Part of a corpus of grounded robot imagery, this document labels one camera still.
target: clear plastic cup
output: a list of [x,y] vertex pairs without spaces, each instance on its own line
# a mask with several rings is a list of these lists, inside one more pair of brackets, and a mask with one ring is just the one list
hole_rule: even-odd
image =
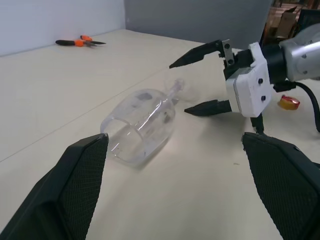
[[109,136],[108,152],[129,164],[144,162],[171,135],[176,115],[172,99],[183,85],[177,80],[168,95],[138,90],[119,103],[100,126]]

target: table surface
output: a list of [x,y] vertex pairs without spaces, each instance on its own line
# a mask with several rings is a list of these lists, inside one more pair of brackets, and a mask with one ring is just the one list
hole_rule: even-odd
[[[128,94],[164,89],[164,80],[193,81],[194,98],[176,105],[175,129],[145,166],[107,159],[88,240],[282,239],[264,208],[241,143],[249,119],[236,113],[195,117],[184,109],[225,99],[216,53],[168,70],[196,42],[118,30],[95,37],[106,46],[50,46],[0,58],[0,229],[67,146],[99,133],[102,120]],[[304,81],[320,95],[320,84]],[[264,111],[265,132],[319,162],[320,136],[300,89],[297,111]]]

